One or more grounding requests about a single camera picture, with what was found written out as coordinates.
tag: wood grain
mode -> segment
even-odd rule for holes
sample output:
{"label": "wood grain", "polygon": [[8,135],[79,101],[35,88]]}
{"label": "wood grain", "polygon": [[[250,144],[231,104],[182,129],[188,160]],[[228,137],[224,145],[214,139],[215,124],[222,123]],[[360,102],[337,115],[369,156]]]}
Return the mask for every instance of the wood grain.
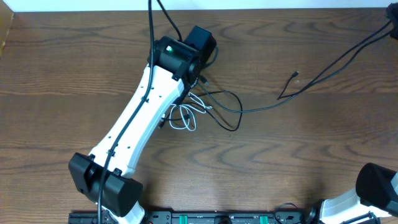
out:
{"label": "wood grain", "polygon": [[[203,74],[210,90],[235,92],[245,109],[273,104],[296,70],[288,92],[299,90],[387,22],[383,9],[170,15],[183,36],[194,25],[212,31],[220,54]],[[175,36],[160,12],[154,20],[157,38]],[[0,59],[0,223],[65,223],[72,210],[95,209],[67,164],[119,117],[141,79],[148,40],[146,12],[16,15]],[[367,162],[398,170],[397,51],[390,38],[369,46],[343,73],[289,103],[245,114],[235,133],[207,115],[197,116],[194,133],[156,130],[134,177],[145,186],[141,204],[306,207],[352,189]],[[238,108],[233,98],[217,99]],[[231,123],[238,118],[216,110]]]}

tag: power cord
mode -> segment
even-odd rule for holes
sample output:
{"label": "power cord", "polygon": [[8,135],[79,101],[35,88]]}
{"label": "power cord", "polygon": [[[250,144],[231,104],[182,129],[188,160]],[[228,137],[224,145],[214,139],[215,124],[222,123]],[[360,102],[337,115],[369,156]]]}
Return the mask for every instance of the power cord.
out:
{"label": "power cord", "polygon": [[217,56],[218,56],[218,46],[216,46],[216,52],[214,53],[214,57],[213,57],[213,59],[211,60],[211,62],[209,62],[209,63],[207,63],[205,66],[203,66],[203,68],[208,68],[208,67],[210,67],[210,65],[212,65],[215,61],[216,61],[216,59],[217,59]]}
{"label": "power cord", "polygon": [[163,4],[161,3],[160,0],[157,0],[157,3],[159,3],[159,6],[162,8],[162,11],[164,13],[164,15],[167,17],[167,19],[169,20],[169,22],[171,23],[171,25],[174,27],[175,31],[178,34],[178,39],[180,42],[182,42],[182,36],[180,33],[180,30],[178,29],[178,27],[175,25],[175,23],[173,22],[172,18],[169,16],[169,14],[167,13],[166,9],[164,8]]}
{"label": "power cord", "polygon": [[[377,41],[379,41],[379,40],[381,40],[381,39],[387,37],[387,36],[391,33],[391,31],[388,32],[388,33],[386,33],[386,34],[383,34],[382,36],[380,36],[380,37],[378,37],[378,38],[376,38],[376,39],[374,39],[374,40],[372,40],[372,41],[370,41],[370,42],[368,42],[368,43],[366,43],[366,44],[364,44],[367,40],[369,40],[370,38],[372,38],[372,37],[374,37],[375,35],[377,35],[378,33],[380,33],[382,30],[384,30],[390,23],[391,23],[391,21],[387,22],[387,24],[385,24],[385,25],[384,25],[382,28],[380,28],[378,31],[376,31],[375,33],[371,34],[369,37],[365,38],[365,39],[362,40],[360,43],[358,43],[357,45],[355,45],[354,47],[352,47],[351,49],[349,49],[347,52],[345,52],[340,58],[338,58],[338,59],[337,59],[336,61],[334,61],[331,65],[329,65],[326,69],[324,69],[317,77],[315,77],[309,84],[307,84],[307,86],[305,86],[304,88],[302,88],[300,91],[298,91],[298,92],[296,92],[296,93],[293,93],[293,94],[290,94],[290,95],[282,96],[282,94],[283,94],[284,91],[286,90],[287,85],[289,84],[289,82],[290,82],[294,77],[296,77],[296,76],[299,74],[298,72],[293,73],[293,75],[289,78],[288,82],[286,83],[284,90],[282,91],[282,93],[281,93],[281,94],[279,95],[279,97],[278,97],[278,99],[281,99],[281,98],[287,98],[287,99],[285,99],[284,101],[281,101],[281,102],[279,102],[279,103],[276,103],[276,104],[274,104],[274,105],[272,105],[272,106],[266,106],[266,107],[263,107],[263,108],[256,108],[256,109],[251,109],[251,110],[240,110],[240,111],[238,111],[238,110],[231,110],[231,109],[229,109],[229,108],[223,106],[223,105],[220,104],[219,102],[217,102],[217,100],[215,100],[210,94],[208,94],[208,91],[206,90],[206,88],[203,87],[200,83],[198,83],[198,86],[199,86],[206,94],[208,94],[208,96],[209,96],[218,106],[220,106],[220,107],[223,108],[224,110],[229,111],[229,112],[231,112],[231,113],[250,113],[250,112],[255,112],[255,111],[269,110],[269,109],[275,108],[275,107],[277,107],[277,106],[283,105],[284,103],[286,103],[286,102],[288,102],[289,100],[291,100],[292,98],[296,97],[298,94],[300,94],[300,93],[302,93],[303,91],[307,90],[307,89],[310,88],[311,86],[314,86],[314,85],[316,85],[316,84],[318,84],[318,83],[320,83],[320,82],[323,82],[323,81],[325,81],[325,80],[327,80],[327,79],[329,79],[329,78],[331,78],[331,77],[333,77],[333,76],[339,74],[341,71],[343,71],[343,70],[355,59],[355,57],[356,57],[356,56],[360,53],[360,51],[362,51],[365,47],[367,47],[367,46],[369,46],[369,45],[371,45],[371,44],[373,44],[373,43],[375,43],[375,42],[377,42]],[[326,77],[324,77],[324,78],[322,78],[321,80],[318,80],[318,81],[317,81],[317,79],[318,79],[319,77],[321,77],[321,76],[322,76],[329,68],[331,68],[335,63],[337,63],[337,62],[338,62],[339,60],[341,60],[344,56],[346,56],[348,53],[350,53],[352,50],[354,50],[356,47],[358,47],[358,46],[360,46],[360,45],[362,45],[362,44],[364,44],[364,45],[363,45],[362,47],[360,47],[360,48],[355,52],[355,54],[348,60],[348,62],[346,62],[346,64],[345,64],[344,66],[342,66],[340,69],[338,69],[337,71],[333,72],[332,74],[327,75]]]}
{"label": "power cord", "polygon": [[[209,95],[209,96],[210,96],[210,95],[212,95],[212,94],[217,94],[217,93],[229,93],[229,94],[233,95],[233,96],[236,98],[236,100],[238,101],[238,103],[239,103],[240,110],[243,110],[243,105],[242,105],[242,102],[241,102],[241,100],[239,99],[239,97],[238,97],[235,93],[233,93],[233,92],[231,92],[231,91],[228,91],[228,90],[220,90],[220,91],[212,91],[212,92],[208,92],[208,93],[202,93],[202,94],[198,95],[198,97],[205,96],[205,95]],[[241,125],[243,113],[240,113],[239,119],[238,119],[238,123],[237,123],[236,127],[235,127],[234,129],[229,129],[229,128],[223,126],[223,125],[217,120],[217,118],[216,118],[212,113],[210,113],[210,111],[206,111],[206,112],[214,119],[214,121],[215,121],[220,127],[222,127],[223,129],[225,129],[225,130],[227,130],[227,131],[237,131],[237,130],[239,129],[240,125]]]}
{"label": "power cord", "polygon": [[101,180],[99,182],[99,193],[98,193],[98,223],[102,223],[102,218],[101,218],[101,210],[102,210],[102,193],[103,193],[103,185],[105,183],[105,175],[106,171],[108,170],[109,162],[111,160],[111,157],[114,153],[114,150],[116,146],[118,146],[118,142],[123,136],[124,132],[127,130],[129,125],[131,124],[131,121],[136,117],[138,114],[138,111],[141,109],[143,104],[146,102],[147,97],[149,95],[151,86],[152,86],[152,80],[154,77],[154,45],[155,45],[155,37],[154,37],[154,22],[152,20],[152,0],[148,0],[148,16],[149,16],[149,32],[150,32],[150,72],[149,72],[149,81],[148,81],[148,87],[147,90],[145,91],[144,96],[141,98],[140,103],[138,104],[137,108],[134,110],[133,114],[127,121],[127,123],[124,125],[118,136],[116,137],[115,141],[113,142],[113,145],[111,149],[108,151],[108,156],[106,157],[105,160],[105,165],[104,169],[102,170],[101,173]]}
{"label": "power cord", "polygon": [[[368,41],[370,38],[374,37],[375,35],[377,35],[378,33],[380,33],[381,31],[383,31],[389,24],[391,23],[391,21],[387,22],[387,24],[385,24],[384,26],[382,26],[379,30],[377,30],[376,32],[374,32],[373,34],[371,34],[369,37],[365,38],[364,40],[362,40],[361,42],[359,42],[358,44],[356,44],[354,47],[350,48],[348,51],[346,51],[342,56],[340,56],[337,60],[335,60],[333,63],[331,63],[329,66],[327,66],[327,68],[325,68],[321,73],[319,73],[319,75],[317,75],[309,84],[307,84],[304,88],[302,88],[300,91],[293,93],[293,94],[289,94],[289,95],[285,95],[282,96],[283,92],[285,91],[285,89],[287,88],[287,85],[289,84],[289,82],[293,79],[293,77],[296,77],[299,73],[295,72],[291,78],[288,80],[288,82],[286,83],[286,86],[284,88],[284,90],[282,91],[282,93],[280,94],[280,96],[278,97],[278,100],[281,98],[286,98],[286,97],[291,97],[294,95],[298,95],[300,93],[302,93],[303,91],[309,89],[311,86],[316,85],[317,83],[323,82],[325,80],[327,80],[330,77],[333,77],[337,74],[339,74],[341,71],[343,71],[353,60],[354,58],[360,53],[360,51],[362,51],[365,47],[375,43],[378,40],[381,40],[383,38],[385,38],[387,35],[389,35],[391,32],[388,32],[370,42],[368,42],[367,44],[364,44],[366,41]],[[340,69],[338,69],[337,71],[333,72],[332,74],[326,76],[325,78],[322,78],[321,80],[317,81],[317,79],[319,77],[321,77],[327,70],[329,70],[332,66],[334,66],[337,62],[339,62],[343,57],[345,57],[347,54],[349,54],[351,51],[353,51],[355,48],[359,47],[360,45],[364,44],[362,47],[360,47],[355,54],[351,57],[351,59],[346,62],[345,65],[343,65]]]}

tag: black plastic housing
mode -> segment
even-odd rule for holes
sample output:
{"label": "black plastic housing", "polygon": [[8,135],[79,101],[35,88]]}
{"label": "black plastic housing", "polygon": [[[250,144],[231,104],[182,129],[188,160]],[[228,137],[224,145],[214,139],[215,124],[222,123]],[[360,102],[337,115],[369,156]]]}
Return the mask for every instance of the black plastic housing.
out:
{"label": "black plastic housing", "polygon": [[398,40],[398,3],[392,3],[387,7],[387,17],[392,21],[394,25],[390,36]]}
{"label": "black plastic housing", "polygon": [[173,73],[174,80],[183,80],[184,92],[174,102],[180,104],[199,81],[217,42],[211,32],[195,26],[183,42],[164,36],[155,42],[154,64]]}
{"label": "black plastic housing", "polygon": [[398,195],[391,184],[396,174],[379,165],[366,164],[356,180],[356,194],[361,198],[361,204],[375,206],[397,217]]}
{"label": "black plastic housing", "polygon": [[[93,157],[75,153],[69,162],[69,171],[77,191],[92,202],[98,201],[101,173],[104,168],[93,162]],[[119,217],[126,216],[142,193],[142,184],[106,171],[103,187],[103,206]]]}

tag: wire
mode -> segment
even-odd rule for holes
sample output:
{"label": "wire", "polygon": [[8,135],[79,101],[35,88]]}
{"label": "wire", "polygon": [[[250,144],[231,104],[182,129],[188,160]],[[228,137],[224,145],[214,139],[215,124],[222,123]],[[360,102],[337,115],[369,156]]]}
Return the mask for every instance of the wire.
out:
{"label": "wire", "polygon": [[360,52],[361,50],[363,50],[365,47],[367,47],[367,46],[369,46],[369,45],[375,43],[376,41],[381,40],[381,39],[387,37],[390,33],[391,33],[391,31],[388,32],[388,33],[386,33],[386,34],[383,34],[382,36],[380,36],[380,37],[378,37],[378,38],[376,38],[376,39],[374,39],[374,40],[372,40],[372,41],[370,41],[370,42],[368,42],[368,43],[366,43],[366,44],[364,44],[361,48],[359,48],[359,49],[355,52],[355,54],[350,58],[350,60],[349,60],[344,66],[342,66],[340,69],[338,69],[337,71],[333,72],[332,74],[330,74],[330,75],[328,75],[328,76],[326,76],[326,77],[324,77],[324,78],[322,78],[322,79],[320,79],[320,80],[314,82],[313,85],[318,84],[318,83],[320,83],[320,82],[323,82],[323,81],[327,80],[328,78],[331,78],[331,77],[333,77],[333,76],[339,74],[341,71],[343,71],[343,70],[354,60],[354,58],[357,56],[357,54],[359,54],[359,52]]}
{"label": "wire", "polygon": [[[189,131],[194,131],[197,128],[197,122],[196,122],[196,119],[195,119],[195,114],[193,113],[192,110],[197,111],[197,112],[202,113],[202,114],[205,114],[206,110],[209,110],[209,109],[213,108],[212,106],[206,106],[205,103],[203,102],[203,100],[201,100],[199,97],[197,97],[195,94],[193,94],[191,92],[188,93],[188,97],[191,98],[191,100],[194,102],[194,104],[199,105],[201,108],[203,108],[203,111],[199,110],[198,108],[196,108],[194,106],[189,105],[188,103],[181,104],[181,105],[171,104],[173,107],[170,110],[169,115],[167,115],[168,121],[170,123],[170,127],[174,128],[174,129],[177,129],[177,130],[187,129]],[[184,123],[184,127],[182,127],[182,128],[175,127],[173,125],[173,123],[172,123],[172,121],[174,120],[174,119],[172,119],[172,114],[174,112],[174,109],[177,109],[177,108],[180,108],[181,120]],[[182,113],[182,109],[184,109],[187,112],[188,118],[185,118],[186,115],[184,115]],[[191,129],[189,127],[189,124],[191,122],[191,118],[193,120],[193,129]]]}
{"label": "wire", "polygon": [[144,96],[141,98],[141,102],[138,104],[137,108],[134,110],[133,114],[127,121],[127,123],[124,125],[118,136],[116,137],[115,141],[113,142],[113,145],[111,149],[108,151],[108,156],[106,157],[105,160],[105,165],[104,169],[102,170],[101,173],[101,180],[99,184],[99,194],[98,194],[98,223],[102,222],[101,219],[101,207],[102,207],[102,193],[103,193],[103,185],[105,183],[105,175],[106,171],[108,170],[109,162],[111,160],[111,157],[114,153],[114,149],[118,145],[119,140],[123,136],[124,132],[127,130],[129,125],[131,124],[131,121],[133,121],[134,117],[138,114],[138,111],[141,109],[143,104],[146,102],[147,97],[149,95],[151,86],[152,86],[152,80],[154,77],[154,42],[155,42],[155,37],[154,37],[154,22],[152,20],[152,0],[148,0],[148,17],[149,17],[149,32],[150,32],[150,72],[149,72],[149,81],[148,81],[148,87],[147,90],[144,94]]}
{"label": "wire", "polygon": [[160,2],[160,0],[157,0],[157,3],[159,3],[159,6],[162,8],[162,11],[163,11],[164,15],[167,17],[167,19],[169,20],[169,22],[171,23],[171,25],[174,27],[175,31],[177,32],[178,39],[180,40],[180,42],[182,42],[182,36],[181,36],[180,30],[175,25],[175,23],[173,22],[172,18],[167,13],[166,9],[163,7],[163,4]]}
{"label": "wire", "polygon": [[212,65],[212,64],[216,61],[217,56],[218,56],[218,46],[216,46],[216,53],[214,53],[214,57],[213,57],[213,59],[211,60],[211,62],[207,63],[205,66],[203,66],[203,68],[208,68],[208,67],[210,67],[210,65]]}
{"label": "wire", "polygon": [[284,94],[284,92],[285,92],[287,86],[289,85],[290,81],[292,81],[292,79],[293,79],[294,77],[296,77],[297,75],[299,75],[299,72],[298,72],[298,71],[294,72],[294,73],[292,74],[292,76],[289,78],[289,80],[287,80],[286,85],[285,85],[284,89],[282,90],[282,92],[279,94],[277,100],[279,100],[279,99],[281,98],[281,96]]}
{"label": "wire", "polygon": [[376,224],[381,224],[380,219],[373,213],[373,212],[369,212],[369,216],[371,216]]}
{"label": "wire", "polygon": [[[370,38],[374,37],[375,35],[377,35],[377,34],[380,33],[381,31],[383,31],[390,23],[391,23],[391,21],[387,22],[387,23],[386,23],[384,26],[382,26],[379,30],[377,30],[376,32],[374,32],[373,34],[371,34],[369,37],[363,39],[361,42],[359,42],[358,44],[356,44],[354,47],[352,47],[352,48],[350,48],[348,51],[346,51],[346,52],[345,52],[342,56],[340,56],[337,60],[335,60],[333,63],[331,63],[329,66],[327,66],[327,68],[325,68],[321,73],[319,73],[319,75],[317,75],[310,83],[308,83],[308,84],[307,84],[305,87],[303,87],[300,91],[297,91],[296,93],[289,94],[289,95],[285,95],[285,96],[279,96],[278,99],[290,97],[290,96],[293,96],[293,95],[298,95],[299,93],[302,93],[303,91],[309,89],[311,86],[314,86],[314,85],[316,84],[315,81],[316,81],[319,77],[321,77],[327,70],[329,70],[332,66],[334,66],[337,62],[339,62],[343,57],[345,57],[347,54],[349,54],[349,53],[350,53],[351,51],[353,51],[355,48],[357,48],[357,47],[359,47],[360,45],[364,44],[364,43],[365,43],[366,41],[368,41]],[[372,43],[374,43],[374,42],[380,40],[381,38],[377,38],[377,39],[375,39],[375,40],[372,40],[370,43],[367,43],[366,45],[362,46],[362,47],[355,53],[354,57],[351,58],[351,60],[350,60],[348,63],[346,63],[346,65],[344,65],[341,69],[339,69],[338,71],[335,71],[335,72],[332,73],[332,74],[336,75],[337,73],[340,73],[342,70],[344,70],[344,69],[352,62],[352,60],[356,57],[356,55],[357,55],[362,49],[364,49],[364,48],[365,48],[366,46],[368,46],[369,44],[372,44]]]}
{"label": "wire", "polygon": [[[208,93],[202,93],[201,95],[197,95],[197,97],[201,97],[201,96],[205,96],[205,95],[212,95],[212,94],[217,94],[217,93],[229,93],[229,94],[233,95],[233,96],[236,98],[236,100],[238,101],[238,103],[239,103],[240,110],[243,110],[242,102],[241,102],[241,100],[239,99],[239,97],[238,97],[235,93],[233,93],[233,92],[231,92],[231,91],[228,91],[228,90],[220,90],[220,91],[212,91],[212,92],[208,92]],[[235,127],[234,129],[229,129],[229,128],[226,128],[225,126],[223,126],[223,125],[217,120],[217,118],[216,118],[212,113],[210,113],[208,110],[206,110],[206,112],[214,119],[214,121],[215,121],[220,127],[222,127],[223,129],[225,129],[225,130],[227,130],[227,131],[237,131],[237,130],[239,129],[240,125],[241,125],[243,113],[240,113],[239,120],[238,120],[238,123],[237,123],[236,127]]]}
{"label": "wire", "polygon": [[[209,97],[220,107],[222,107],[224,110],[232,112],[232,113],[250,113],[250,112],[255,112],[255,111],[262,111],[262,110],[269,110],[272,108],[275,108],[277,106],[280,106],[286,102],[288,102],[289,100],[291,100],[292,98],[296,97],[298,94],[302,93],[303,91],[307,90],[308,88],[310,88],[311,86],[314,86],[317,83],[323,82],[325,80],[327,80],[328,78],[331,78],[334,75],[337,75],[338,73],[340,73],[342,70],[344,70],[353,60],[354,58],[360,53],[360,51],[362,51],[365,47],[385,38],[386,36],[388,36],[390,32],[383,34],[382,36],[364,44],[362,47],[360,47],[355,54],[352,56],[352,58],[343,66],[341,67],[339,70],[333,72],[332,74],[326,76],[325,78],[322,78],[321,80],[317,81],[317,79],[323,75],[330,67],[332,67],[335,63],[337,63],[339,60],[341,60],[345,55],[347,55],[348,53],[350,53],[352,50],[354,50],[356,47],[360,46],[361,44],[365,43],[365,41],[369,40],[370,38],[374,37],[375,35],[377,35],[378,33],[380,33],[383,29],[385,29],[389,24],[391,23],[391,21],[387,22],[387,24],[385,24],[383,27],[381,27],[378,31],[376,31],[375,33],[371,34],[369,37],[365,38],[364,40],[362,40],[360,43],[358,43],[357,45],[355,45],[354,47],[352,47],[351,49],[349,49],[347,52],[345,52],[342,56],[340,56],[337,60],[335,60],[332,64],[330,64],[326,69],[324,69],[317,77],[315,77],[309,84],[307,84],[307,86],[305,86],[304,88],[302,88],[300,91],[290,94],[290,95],[285,95],[282,96],[283,92],[285,91],[285,89],[287,88],[287,85],[289,84],[289,82],[293,79],[293,77],[296,77],[299,73],[295,72],[290,79],[288,80],[288,82],[286,83],[286,86],[284,88],[284,90],[282,91],[282,93],[279,95],[278,99],[281,98],[287,98],[284,101],[281,101],[277,104],[274,104],[272,106],[267,106],[267,107],[263,107],[263,108],[257,108],[257,109],[251,109],[251,110],[241,110],[241,111],[237,111],[237,110],[231,110],[223,105],[221,105],[219,102],[217,102],[211,95],[209,95]],[[198,83],[198,86],[205,92],[208,93],[207,90],[200,84]]]}
{"label": "wire", "polygon": [[[275,218],[276,222],[279,223],[279,224],[282,224],[282,223],[279,221],[279,218],[277,218],[276,213],[277,213],[282,207],[284,207],[284,206],[286,206],[286,205],[291,205],[291,206],[295,207],[297,210],[299,209],[299,208],[297,208],[297,206],[296,206],[295,204],[290,203],[290,202],[288,202],[288,203],[283,203],[282,205],[279,205],[279,207],[274,211],[274,218]],[[301,223],[301,219],[302,219],[302,217],[300,217],[300,221],[298,221],[297,223],[294,223],[294,224],[299,224],[299,223]]]}
{"label": "wire", "polygon": [[284,100],[284,101],[282,101],[282,102],[279,102],[279,103],[277,103],[277,104],[274,104],[274,105],[272,105],[272,106],[266,106],[266,107],[263,107],[263,108],[257,108],[257,109],[251,109],[251,110],[243,110],[243,109],[241,109],[241,110],[237,111],[237,110],[231,110],[231,109],[229,109],[229,108],[223,106],[221,103],[219,103],[216,99],[214,99],[213,96],[210,95],[210,93],[206,90],[206,88],[203,87],[200,83],[198,83],[198,86],[199,86],[199,87],[211,98],[211,100],[213,100],[218,106],[220,106],[220,107],[223,108],[224,110],[229,111],[229,112],[231,112],[231,113],[250,113],[250,112],[255,112],[255,111],[269,110],[269,109],[273,109],[273,108],[275,108],[275,107],[277,107],[277,106],[280,106],[280,105],[282,105],[282,104],[284,104],[284,103],[288,102],[289,100],[291,100],[291,99],[293,99],[293,98],[296,97],[296,95],[291,96],[290,98],[287,98],[286,100]]}

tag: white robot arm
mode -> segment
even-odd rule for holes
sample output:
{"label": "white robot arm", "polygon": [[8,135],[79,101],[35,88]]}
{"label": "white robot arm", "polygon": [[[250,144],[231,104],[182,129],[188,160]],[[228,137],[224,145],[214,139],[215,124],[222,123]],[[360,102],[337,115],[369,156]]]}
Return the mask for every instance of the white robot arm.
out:
{"label": "white robot arm", "polygon": [[[122,112],[112,129],[105,138],[95,146],[89,155],[94,155],[94,162],[104,166],[108,151],[111,148],[115,137],[120,133],[131,114],[137,108],[142,95],[148,85],[150,67],[146,66],[137,91],[131,98],[126,109]],[[167,108],[182,94],[184,84],[182,80],[172,79],[172,73],[158,66],[154,67],[154,79],[152,90],[149,93],[148,101],[144,103],[136,117],[133,119],[118,146],[114,151],[113,158],[109,162],[108,170],[119,169],[121,177],[131,178],[137,166],[139,156],[146,142],[158,125],[162,115]],[[144,216],[144,209],[136,202],[131,211],[124,217],[113,217],[122,224],[139,223]]]}
{"label": "white robot arm", "polygon": [[[131,179],[139,156],[167,108],[171,104],[179,105],[199,79],[204,82],[200,71],[215,47],[216,41],[211,33],[197,26],[183,42],[170,37],[158,40],[153,51],[152,86],[148,86],[148,65],[134,96],[109,133],[88,156],[76,153],[69,162],[78,191],[94,202],[101,194],[102,207],[109,210],[119,223],[139,223],[142,220],[144,210],[137,201],[142,184]],[[148,88],[150,92],[146,102],[132,119]],[[114,151],[106,166],[112,147]]]}

